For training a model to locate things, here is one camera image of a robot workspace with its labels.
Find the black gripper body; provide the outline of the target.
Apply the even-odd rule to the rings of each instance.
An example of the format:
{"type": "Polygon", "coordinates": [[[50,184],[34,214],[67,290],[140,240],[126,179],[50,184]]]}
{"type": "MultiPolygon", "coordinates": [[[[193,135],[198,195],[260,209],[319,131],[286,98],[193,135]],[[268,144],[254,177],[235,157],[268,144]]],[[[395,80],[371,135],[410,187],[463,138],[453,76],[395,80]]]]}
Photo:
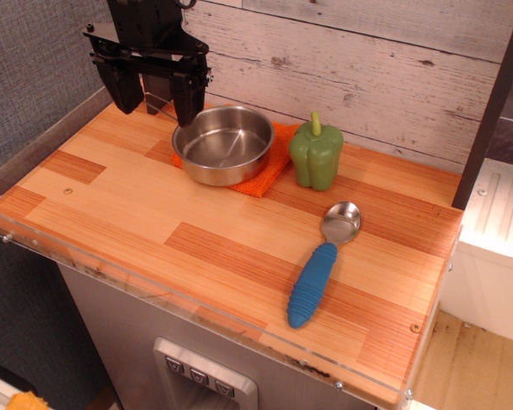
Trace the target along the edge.
{"type": "Polygon", "coordinates": [[[110,23],[88,23],[83,35],[108,88],[121,88],[130,75],[187,77],[191,88],[209,83],[209,46],[183,29],[183,12],[194,1],[108,1],[110,23]]]}

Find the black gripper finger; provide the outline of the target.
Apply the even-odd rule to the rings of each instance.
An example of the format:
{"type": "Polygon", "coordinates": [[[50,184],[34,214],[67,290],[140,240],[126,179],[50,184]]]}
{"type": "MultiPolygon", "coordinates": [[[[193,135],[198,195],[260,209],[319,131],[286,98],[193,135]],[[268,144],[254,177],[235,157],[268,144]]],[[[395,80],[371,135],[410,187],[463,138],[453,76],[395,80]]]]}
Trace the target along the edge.
{"type": "Polygon", "coordinates": [[[179,126],[189,126],[203,110],[206,86],[206,69],[198,65],[174,65],[170,89],[179,126]]]}
{"type": "Polygon", "coordinates": [[[144,100],[136,57],[105,59],[94,55],[94,64],[116,107],[130,114],[144,100]]]}

